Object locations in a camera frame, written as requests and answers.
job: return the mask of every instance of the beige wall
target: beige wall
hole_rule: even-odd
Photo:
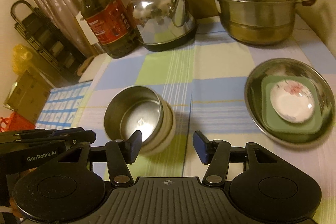
[[[6,99],[17,75],[12,71],[12,49],[17,44],[28,45],[14,29],[15,21],[11,17],[11,6],[17,0],[0,0],[0,117],[8,117],[11,111],[4,108],[2,103]],[[33,0],[26,0],[35,5]],[[30,10],[24,5],[17,6],[17,16],[24,19]]]
[[[297,11],[336,57],[336,0],[317,0],[311,7],[298,5]]]

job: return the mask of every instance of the stainless steel kettle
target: stainless steel kettle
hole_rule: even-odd
[[[131,0],[127,11],[150,51],[169,50],[195,36],[196,21],[187,0]]]

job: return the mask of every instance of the metal bowl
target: metal bowl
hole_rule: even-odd
[[[119,92],[109,103],[104,115],[104,129],[112,139],[127,140],[136,130],[142,133],[142,145],[159,132],[163,107],[152,89],[134,85]]]
[[[269,129],[261,116],[261,82],[268,75],[301,76],[308,78],[318,94],[318,103],[322,114],[320,130],[315,134],[289,134]],[[245,103],[253,121],[258,128],[274,141],[290,146],[311,147],[324,141],[335,121],[335,99],[326,80],[312,67],[289,58],[271,59],[258,65],[249,75],[245,84]]]

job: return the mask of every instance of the green square plate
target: green square plate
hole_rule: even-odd
[[[303,123],[290,123],[283,120],[272,107],[269,99],[272,87],[282,80],[294,80],[305,85],[313,95],[315,101],[315,111],[312,117]],[[322,124],[322,115],[319,107],[319,101],[314,84],[305,77],[298,76],[266,76],[261,82],[262,90],[262,119],[265,125],[274,132],[291,134],[315,134],[319,131]]]

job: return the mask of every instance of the red label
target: red label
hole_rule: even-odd
[[[131,28],[121,0],[112,0],[103,11],[85,20],[103,45],[123,37]]]

